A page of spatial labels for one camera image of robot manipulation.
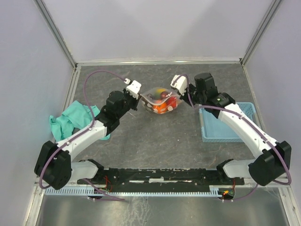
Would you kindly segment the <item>red apple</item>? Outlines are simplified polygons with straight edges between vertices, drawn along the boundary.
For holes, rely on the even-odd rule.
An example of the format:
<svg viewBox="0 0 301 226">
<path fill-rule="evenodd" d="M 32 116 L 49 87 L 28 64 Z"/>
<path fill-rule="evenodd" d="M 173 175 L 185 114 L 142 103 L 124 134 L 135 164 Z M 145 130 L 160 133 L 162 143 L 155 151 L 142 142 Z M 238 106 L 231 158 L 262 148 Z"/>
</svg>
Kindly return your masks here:
<svg viewBox="0 0 301 226">
<path fill-rule="evenodd" d="M 167 101 L 167 109 L 169 111 L 175 109 L 177 107 L 177 98 L 176 97 L 170 97 Z"/>
</svg>

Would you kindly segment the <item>small dark fig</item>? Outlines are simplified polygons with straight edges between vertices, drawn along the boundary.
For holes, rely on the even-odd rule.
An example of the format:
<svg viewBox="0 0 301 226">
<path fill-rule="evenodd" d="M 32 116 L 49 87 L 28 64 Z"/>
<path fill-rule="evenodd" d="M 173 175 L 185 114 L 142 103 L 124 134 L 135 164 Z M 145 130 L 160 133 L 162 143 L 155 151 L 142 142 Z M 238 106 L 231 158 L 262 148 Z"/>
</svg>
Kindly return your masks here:
<svg viewBox="0 0 301 226">
<path fill-rule="evenodd" d="M 169 94 L 169 93 L 168 93 L 167 91 L 163 91 L 163 92 L 161 92 L 161 94 L 160 94 L 160 98 L 161 98 L 161 99 L 165 99 L 165 98 L 167 97 L 168 94 Z"/>
</svg>

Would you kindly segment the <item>green mango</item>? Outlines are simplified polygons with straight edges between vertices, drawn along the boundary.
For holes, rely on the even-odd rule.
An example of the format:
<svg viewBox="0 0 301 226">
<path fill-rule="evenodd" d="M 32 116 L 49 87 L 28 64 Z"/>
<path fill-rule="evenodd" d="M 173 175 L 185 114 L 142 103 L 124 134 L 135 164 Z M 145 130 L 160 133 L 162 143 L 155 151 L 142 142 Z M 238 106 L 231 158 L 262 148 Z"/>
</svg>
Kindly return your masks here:
<svg viewBox="0 0 301 226">
<path fill-rule="evenodd" d="M 165 91 L 164 89 L 156 89 L 153 94 L 154 99 L 156 99 L 156 100 L 162 99 L 161 93 L 164 91 Z"/>
</svg>

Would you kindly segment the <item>clear dotted zip bag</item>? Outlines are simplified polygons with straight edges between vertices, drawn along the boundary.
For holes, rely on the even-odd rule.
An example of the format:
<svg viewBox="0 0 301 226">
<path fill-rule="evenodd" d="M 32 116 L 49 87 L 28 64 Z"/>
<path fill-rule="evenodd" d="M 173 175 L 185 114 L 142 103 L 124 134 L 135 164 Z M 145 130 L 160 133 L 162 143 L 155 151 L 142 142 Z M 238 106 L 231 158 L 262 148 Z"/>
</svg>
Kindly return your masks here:
<svg viewBox="0 0 301 226">
<path fill-rule="evenodd" d="M 169 94 L 167 95 L 167 97 L 165 99 L 160 99 L 160 100 L 156 100 L 154 99 L 153 97 L 153 94 L 154 94 L 154 91 L 156 89 L 164 89 L 165 91 L 167 91 Z M 170 97 L 176 97 L 177 98 L 177 107 L 182 103 L 182 100 L 180 99 L 180 95 L 178 95 L 174 90 L 172 89 L 166 89 L 166 88 L 152 88 L 150 89 L 149 91 L 146 91 L 144 92 L 143 94 L 141 94 L 141 103 L 142 103 L 142 106 L 150 111 L 150 112 L 153 112 L 153 109 L 152 109 L 152 106 L 153 105 L 160 105 L 162 103 L 166 103 L 166 101 L 170 98 Z"/>
</svg>

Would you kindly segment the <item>orange tangerine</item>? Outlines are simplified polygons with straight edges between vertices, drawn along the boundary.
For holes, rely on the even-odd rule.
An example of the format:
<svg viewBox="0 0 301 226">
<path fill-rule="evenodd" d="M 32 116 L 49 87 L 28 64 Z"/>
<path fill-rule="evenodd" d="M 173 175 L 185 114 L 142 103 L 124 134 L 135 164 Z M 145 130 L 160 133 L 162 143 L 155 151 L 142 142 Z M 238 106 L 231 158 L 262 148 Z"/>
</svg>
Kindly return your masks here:
<svg viewBox="0 0 301 226">
<path fill-rule="evenodd" d="M 162 103 L 160 105 L 153 105 L 152 109 L 155 113 L 164 114 L 167 111 L 167 104 Z"/>
</svg>

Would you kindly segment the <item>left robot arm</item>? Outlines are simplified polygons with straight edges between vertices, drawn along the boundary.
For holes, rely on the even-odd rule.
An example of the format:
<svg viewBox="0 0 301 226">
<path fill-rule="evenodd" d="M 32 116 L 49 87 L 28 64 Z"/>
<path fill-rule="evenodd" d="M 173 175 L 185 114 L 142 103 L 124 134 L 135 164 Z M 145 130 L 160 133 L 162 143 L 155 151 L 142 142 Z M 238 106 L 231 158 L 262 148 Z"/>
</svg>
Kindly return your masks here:
<svg viewBox="0 0 301 226">
<path fill-rule="evenodd" d="M 103 166 L 94 160 L 73 162 L 74 158 L 95 141 L 111 134 L 120 124 L 120 119 L 129 110 L 137 109 L 140 94 L 128 90 L 113 91 L 100 113 L 85 128 L 60 142 L 43 144 L 34 172 L 39 184 L 46 182 L 56 190 L 70 181 L 89 179 L 98 184 L 103 181 Z"/>
</svg>

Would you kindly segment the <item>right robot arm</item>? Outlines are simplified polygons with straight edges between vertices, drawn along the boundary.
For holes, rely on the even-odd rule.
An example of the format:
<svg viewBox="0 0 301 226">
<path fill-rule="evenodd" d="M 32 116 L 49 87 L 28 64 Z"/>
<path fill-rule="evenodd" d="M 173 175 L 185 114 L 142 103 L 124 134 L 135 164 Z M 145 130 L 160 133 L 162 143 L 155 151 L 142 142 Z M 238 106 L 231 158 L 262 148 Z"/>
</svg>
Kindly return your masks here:
<svg viewBox="0 0 301 226">
<path fill-rule="evenodd" d="M 261 186 L 270 182 L 290 185 L 291 146 L 269 136 L 243 113 L 229 94 L 219 92 L 211 73 L 200 73 L 194 81 L 191 84 L 186 74 L 176 75 L 171 87 L 190 106 L 205 109 L 228 125 L 253 155 L 250 160 L 229 159 L 218 165 L 216 180 L 227 184 L 233 178 L 252 178 Z"/>
</svg>

